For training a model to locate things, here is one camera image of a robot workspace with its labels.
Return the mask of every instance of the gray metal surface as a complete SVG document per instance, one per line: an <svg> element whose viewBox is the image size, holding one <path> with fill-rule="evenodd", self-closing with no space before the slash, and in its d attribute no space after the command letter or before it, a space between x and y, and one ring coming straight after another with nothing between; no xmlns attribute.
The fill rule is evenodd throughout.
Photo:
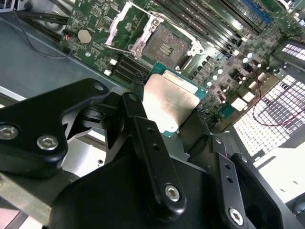
<svg viewBox="0 0 305 229"><path fill-rule="evenodd" d="M38 55L28 47L14 24L11 13L0 14L1 87L29 98L86 78L99 80L110 89L116 85L74 58L54 60ZM41 52L52 55L59 53L52 41L29 26L25 28L30 41Z"/></svg>
<svg viewBox="0 0 305 229"><path fill-rule="evenodd" d="M51 208L2 173L0 173L0 195L41 224L45 225L49 222Z"/></svg>
<svg viewBox="0 0 305 229"><path fill-rule="evenodd" d="M62 168L65 171L83 177L103 166L105 158L105 151L99 150L79 140L73 140L69 143L68 154L63 162Z"/></svg>

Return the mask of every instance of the screw hole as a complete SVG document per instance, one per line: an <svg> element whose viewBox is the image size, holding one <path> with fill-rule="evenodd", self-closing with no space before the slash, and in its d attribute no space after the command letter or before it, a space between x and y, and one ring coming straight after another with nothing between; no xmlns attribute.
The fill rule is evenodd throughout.
<svg viewBox="0 0 305 229"><path fill-rule="evenodd" d="M100 86L100 85L99 85L99 84L97 84L97 83L94 85L94 87L95 87L97 90L99 90L99 91L104 90L104 89L103 89L103 87L102 87L102 86Z"/></svg>
<svg viewBox="0 0 305 229"><path fill-rule="evenodd" d="M154 150L160 150L160 147L156 143L154 143L152 147L154 148Z"/></svg>
<svg viewBox="0 0 305 229"><path fill-rule="evenodd" d="M154 130L153 130L152 128L150 128L150 127L148 127L147 130L148 130L148 132L151 133L151 134L154 133Z"/></svg>
<svg viewBox="0 0 305 229"><path fill-rule="evenodd" d="M133 94L129 94L129 98L131 98L134 101L137 101L137 97L135 97Z"/></svg>
<svg viewBox="0 0 305 229"><path fill-rule="evenodd" d="M232 180L230 177L227 177L227 180L228 180L230 183L233 183L233 180Z"/></svg>

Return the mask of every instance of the black cable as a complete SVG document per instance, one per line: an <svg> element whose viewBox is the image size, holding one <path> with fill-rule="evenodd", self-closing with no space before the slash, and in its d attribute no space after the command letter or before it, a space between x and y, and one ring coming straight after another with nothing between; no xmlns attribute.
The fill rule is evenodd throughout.
<svg viewBox="0 0 305 229"><path fill-rule="evenodd" d="M43 18L43 17L29 17L29 16L19 16L20 18L27 18L27 19L32 19L32 20L38 20L38 21L47 21L47 22L51 22L51 23L55 23L55 24L59 24L59 25L66 25L67 22L66 21L60 21L57 19L51 19L51 18Z"/></svg>
<svg viewBox="0 0 305 229"><path fill-rule="evenodd" d="M43 18L51 18L51 19L59 19L63 21L68 21L68 17L64 17L61 15L51 14L51 13L37 13L37 12L29 12L29 11L16 11L16 14L21 16L29 16L29 17L43 17Z"/></svg>
<svg viewBox="0 0 305 229"><path fill-rule="evenodd" d="M58 59L58 60L65 59L65 58L70 57L70 56L72 55L73 49L72 49L71 44L70 44L69 41L67 41L67 42L68 42L68 45L69 45L69 48L70 48L70 52L69 52L68 54L64 55L64 56L52 56L52 55L48 55L48 54L46 54L46 53L43 53L43 52L40 52L39 50L37 50L37 49L32 45L32 43L30 42L29 37L28 37L28 35L27 35L27 33L26 33L26 31L25 31L25 29L24 29L24 27L23 27L23 25L22 25L22 23L21 23L21 21L20 21L20 19L19 19L19 17L18 17L18 15L16 14L16 12L13 10L12 13L13 13L14 17L16 18L16 20L17 20L17 22L18 22L18 24L19 24L19 26L20 26L20 29L21 29L21 31L22 31L22 33L23 33L23 35L24 35L24 37L25 37L25 39L26 39L26 41L27 41L27 43L29 44L30 48L31 48L34 52L38 53L38 54L41 55L41 56L45 56L45 57L52 58L52 59Z"/></svg>
<svg viewBox="0 0 305 229"><path fill-rule="evenodd" d="M71 12L68 10L64 5L62 5L59 1L57 0L50 0L52 3L54 3L62 12L64 12L67 15L70 15Z"/></svg>
<svg viewBox="0 0 305 229"><path fill-rule="evenodd" d="M53 31L51 31L48 28L42 26L41 24L37 23L36 21L30 20L30 19L27 19L27 18L22 18L22 20L24 22L26 22L27 24L29 24L34 29L36 29L39 32L41 32L41 33L47 35L48 37L50 37L56 43L60 43L60 41L61 41L61 36L60 35L54 33Z"/></svg>

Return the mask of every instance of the aluminum plate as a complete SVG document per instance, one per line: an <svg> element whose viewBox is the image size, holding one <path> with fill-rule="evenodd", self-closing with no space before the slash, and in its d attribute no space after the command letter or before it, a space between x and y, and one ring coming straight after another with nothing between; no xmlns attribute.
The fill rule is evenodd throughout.
<svg viewBox="0 0 305 229"><path fill-rule="evenodd" d="M144 88L143 106L159 131L174 133L199 104L193 93L159 74L152 74Z"/></svg>

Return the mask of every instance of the silver screw head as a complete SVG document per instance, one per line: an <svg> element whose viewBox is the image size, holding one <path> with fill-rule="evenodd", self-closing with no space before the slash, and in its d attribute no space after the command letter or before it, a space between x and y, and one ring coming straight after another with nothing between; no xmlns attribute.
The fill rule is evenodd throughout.
<svg viewBox="0 0 305 229"><path fill-rule="evenodd" d="M104 90L102 86L100 86L99 84L95 84L94 85L95 89L99 90L99 91L102 91Z"/></svg>
<svg viewBox="0 0 305 229"><path fill-rule="evenodd" d="M142 52L141 47L137 47L135 50L136 50L137 52Z"/></svg>
<svg viewBox="0 0 305 229"><path fill-rule="evenodd" d="M52 135L43 135L37 139L37 145L43 150L54 150L58 146L58 140Z"/></svg>
<svg viewBox="0 0 305 229"><path fill-rule="evenodd" d="M2 140L11 140L17 137L19 131L17 128L12 125L1 125L0 126L0 139Z"/></svg>
<svg viewBox="0 0 305 229"><path fill-rule="evenodd" d="M244 155L240 155L240 158L241 158L245 163L248 162L248 159L247 159Z"/></svg>
<svg viewBox="0 0 305 229"><path fill-rule="evenodd" d="M242 215L234 208L229 209L229 214L231 219L238 225L241 226L244 224L244 219Z"/></svg>
<svg viewBox="0 0 305 229"><path fill-rule="evenodd" d="M131 98L134 101L137 101L137 97L135 97L133 94L129 94L129 98Z"/></svg>
<svg viewBox="0 0 305 229"><path fill-rule="evenodd" d="M173 202L177 202L180 199L180 193L178 189L173 185L165 186L165 194Z"/></svg>
<svg viewBox="0 0 305 229"><path fill-rule="evenodd" d="M157 19L152 21L153 25L159 25L159 21Z"/></svg>
<svg viewBox="0 0 305 229"><path fill-rule="evenodd" d="M221 144L221 143L222 143L221 140L220 140L219 138L217 138L217 137L215 137L215 141L216 141L218 144Z"/></svg>

